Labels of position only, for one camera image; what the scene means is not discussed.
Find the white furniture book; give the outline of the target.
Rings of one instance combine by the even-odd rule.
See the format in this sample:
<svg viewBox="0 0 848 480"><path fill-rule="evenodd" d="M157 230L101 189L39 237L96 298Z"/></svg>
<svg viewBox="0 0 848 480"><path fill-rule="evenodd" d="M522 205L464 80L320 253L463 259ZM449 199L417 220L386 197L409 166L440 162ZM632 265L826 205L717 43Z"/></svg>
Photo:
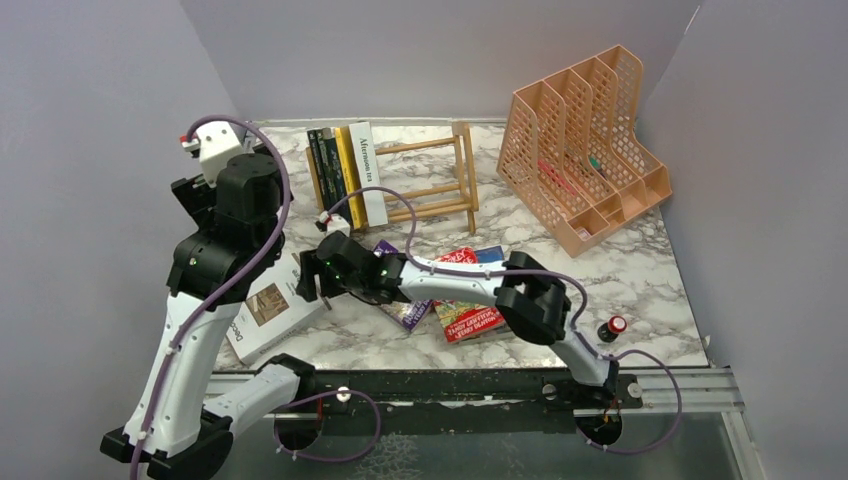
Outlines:
<svg viewBox="0 0 848 480"><path fill-rule="evenodd" d="M296 293L300 273L299 262L285 254L252 283L226 334L243 364L273 356L284 340L331 310L322 298L307 301Z"/></svg>

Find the black moon and sixpence book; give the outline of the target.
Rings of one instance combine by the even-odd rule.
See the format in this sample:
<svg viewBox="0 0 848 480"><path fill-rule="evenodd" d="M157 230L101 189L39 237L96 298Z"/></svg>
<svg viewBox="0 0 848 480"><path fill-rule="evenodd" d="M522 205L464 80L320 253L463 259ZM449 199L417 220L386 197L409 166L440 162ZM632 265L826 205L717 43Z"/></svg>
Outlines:
<svg viewBox="0 0 848 480"><path fill-rule="evenodd" d="M312 167L321 196L321 205L324 210L329 210L336 203L335 187L332 184L324 162L324 154L322 153L322 148L324 147L323 134L320 129L310 129L307 131L307 138L312 158Z"/></svg>

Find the floral little women book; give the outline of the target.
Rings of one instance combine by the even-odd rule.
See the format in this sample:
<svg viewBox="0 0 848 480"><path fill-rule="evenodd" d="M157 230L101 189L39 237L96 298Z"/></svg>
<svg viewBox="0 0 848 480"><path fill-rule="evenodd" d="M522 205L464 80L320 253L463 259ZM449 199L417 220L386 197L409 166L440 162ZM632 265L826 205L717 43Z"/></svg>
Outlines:
<svg viewBox="0 0 848 480"><path fill-rule="evenodd" d="M347 189L344 181L342 164L339 157L335 130L333 128L327 127L322 129L322 133L324 136L323 143L327 151L328 162L331 170L330 176L335 187L335 200L336 203L338 203L347 195ZM343 216L351 225L353 225L353 216L348 200L345 200L342 205L338 207L337 213Z"/></svg>

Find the purple 52-storey treehouse book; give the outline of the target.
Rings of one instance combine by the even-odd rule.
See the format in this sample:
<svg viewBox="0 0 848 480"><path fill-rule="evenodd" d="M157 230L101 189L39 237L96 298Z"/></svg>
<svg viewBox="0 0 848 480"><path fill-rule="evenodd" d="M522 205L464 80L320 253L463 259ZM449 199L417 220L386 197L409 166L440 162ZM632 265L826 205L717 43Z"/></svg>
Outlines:
<svg viewBox="0 0 848 480"><path fill-rule="evenodd" d="M398 249L388 241L380 240L374 246L373 252L376 256L381 257L388 253L398 253ZM378 305L377 308L405 331L412 332L428 315L432 306L432 300L419 300L412 303L395 302Z"/></svg>

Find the green alice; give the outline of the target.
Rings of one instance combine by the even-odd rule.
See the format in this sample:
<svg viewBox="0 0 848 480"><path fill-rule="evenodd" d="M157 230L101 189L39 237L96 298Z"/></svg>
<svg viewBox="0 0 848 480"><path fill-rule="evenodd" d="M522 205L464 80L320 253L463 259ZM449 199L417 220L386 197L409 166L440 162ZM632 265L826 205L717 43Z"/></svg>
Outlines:
<svg viewBox="0 0 848 480"><path fill-rule="evenodd" d="M320 164L326 192L324 208L329 210L347 195L347 190L334 130L329 127L318 129L316 139L318 140L318 155L320 157L318 163Z"/></svg>

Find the yellow book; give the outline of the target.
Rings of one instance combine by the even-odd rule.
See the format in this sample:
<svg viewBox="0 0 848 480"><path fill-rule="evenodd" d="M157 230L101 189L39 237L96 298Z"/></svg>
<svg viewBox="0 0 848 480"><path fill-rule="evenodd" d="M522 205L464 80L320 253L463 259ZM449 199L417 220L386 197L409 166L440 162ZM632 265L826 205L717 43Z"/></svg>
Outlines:
<svg viewBox="0 0 848 480"><path fill-rule="evenodd" d="M334 134L341 166L344 193L348 195L361 187L351 135L347 126L335 127ZM364 200L361 196L348 198L340 210L340 214L350 223L353 230L362 230L367 226L367 215Z"/></svg>

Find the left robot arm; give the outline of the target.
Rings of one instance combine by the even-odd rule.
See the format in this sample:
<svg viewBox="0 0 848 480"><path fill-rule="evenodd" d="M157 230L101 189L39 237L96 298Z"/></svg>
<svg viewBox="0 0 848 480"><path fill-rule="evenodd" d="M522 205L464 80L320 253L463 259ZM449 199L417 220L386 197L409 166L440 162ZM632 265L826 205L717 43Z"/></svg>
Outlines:
<svg viewBox="0 0 848 480"><path fill-rule="evenodd" d="M205 399L251 284L280 257L292 194L278 153L239 154L214 180L180 179L171 190L197 229L173 254L165 327L142 396L100 449L128 464L132 478L209 479L236 437L277 403L298 411L313 401L313 382L281 366Z"/></svg>

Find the red 13-storey treehouse book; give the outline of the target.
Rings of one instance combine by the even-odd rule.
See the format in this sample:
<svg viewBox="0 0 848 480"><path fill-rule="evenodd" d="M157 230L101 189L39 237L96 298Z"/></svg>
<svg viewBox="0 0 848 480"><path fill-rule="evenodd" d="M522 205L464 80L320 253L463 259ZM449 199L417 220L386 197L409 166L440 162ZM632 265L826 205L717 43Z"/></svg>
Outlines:
<svg viewBox="0 0 848 480"><path fill-rule="evenodd" d="M442 255L438 261L477 263L474 251L463 247ZM449 344L470 344L509 337L512 334L495 307L457 301L435 301L433 307Z"/></svg>

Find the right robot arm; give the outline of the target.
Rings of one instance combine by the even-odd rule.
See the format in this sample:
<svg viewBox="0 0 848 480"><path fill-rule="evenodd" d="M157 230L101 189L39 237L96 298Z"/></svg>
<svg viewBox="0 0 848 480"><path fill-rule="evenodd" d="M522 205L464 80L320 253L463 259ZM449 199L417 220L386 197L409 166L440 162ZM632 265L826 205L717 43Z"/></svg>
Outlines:
<svg viewBox="0 0 848 480"><path fill-rule="evenodd" d="M438 262L377 254L334 232L299 260L295 291L307 301L349 294L371 305L432 300L493 307L518 338L549 347L565 363L585 404L600 407L616 395L617 361L595 351L573 326L582 311L567 296L569 278L526 253L500 262Z"/></svg>

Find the white afternoon tea coffee book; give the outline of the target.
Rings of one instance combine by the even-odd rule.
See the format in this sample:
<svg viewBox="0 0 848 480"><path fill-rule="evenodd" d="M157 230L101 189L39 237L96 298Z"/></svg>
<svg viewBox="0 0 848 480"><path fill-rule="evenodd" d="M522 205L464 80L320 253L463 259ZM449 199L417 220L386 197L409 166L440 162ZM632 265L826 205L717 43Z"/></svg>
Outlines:
<svg viewBox="0 0 848 480"><path fill-rule="evenodd" d="M362 188L381 185L379 167L371 124L367 121L348 126L352 149L357 162ZM380 190L368 190L361 194L369 227L380 227L389 223L386 203Z"/></svg>

